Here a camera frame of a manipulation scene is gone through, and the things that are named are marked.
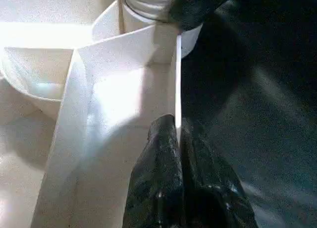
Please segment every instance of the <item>white plastic container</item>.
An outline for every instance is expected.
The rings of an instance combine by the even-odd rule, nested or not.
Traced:
[[[28,67],[30,63],[23,59],[35,59],[18,56],[31,56],[36,48],[39,65],[35,69],[49,73],[44,58],[52,54],[46,56],[46,49],[62,49],[63,55],[63,49],[72,51],[86,44],[91,40],[91,24],[113,1],[0,0],[0,51],[8,47],[6,53]],[[56,121],[13,88],[1,72],[0,228],[29,228]]]
[[[181,37],[172,33],[169,56],[156,41],[170,31],[149,26],[74,52],[32,228],[122,226],[150,123],[173,114],[179,136]]]

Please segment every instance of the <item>white bowl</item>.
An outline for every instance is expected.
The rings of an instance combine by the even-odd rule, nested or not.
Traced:
[[[24,68],[30,76],[37,75],[40,83],[64,85],[73,51],[70,49],[3,49],[1,72],[9,84],[30,100],[35,106],[53,119],[57,118],[60,98],[36,96],[30,91],[29,82],[21,78],[17,71]]]

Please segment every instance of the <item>dark green surface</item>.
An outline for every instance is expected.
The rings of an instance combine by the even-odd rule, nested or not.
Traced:
[[[259,227],[317,227],[316,0],[230,0],[182,61],[184,117],[242,180]]]
[[[180,148],[188,227],[257,228],[236,173],[200,125],[182,121]]]

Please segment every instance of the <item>dark background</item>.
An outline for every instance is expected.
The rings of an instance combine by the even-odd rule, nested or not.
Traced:
[[[182,61],[184,117],[240,177],[259,227],[317,227],[317,0],[228,0]]]

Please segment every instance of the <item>white plastic tray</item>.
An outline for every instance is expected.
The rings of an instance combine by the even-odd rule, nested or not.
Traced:
[[[173,51],[156,41],[171,35]],[[181,37],[160,26],[74,52],[31,227],[122,226],[150,123],[173,114],[179,133],[180,62]]]
[[[1,71],[6,80],[45,114],[56,119],[60,99],[32,94],[32,87],[16,71],[23,68],[29,76],[36,76],[43,83],[63,85],[74,49],[155,23],[142,22],[123,0],[113,0],[105,9],[91,25],[0,22],[0,45],[4,46],[0,55]],[[164,41],[165,45],[165,51],[156,54],[158,61],[164,60],[165,55],[173,51],[174,43],[170,41],[170,36],[167,31],[165,36],[155,40]]]

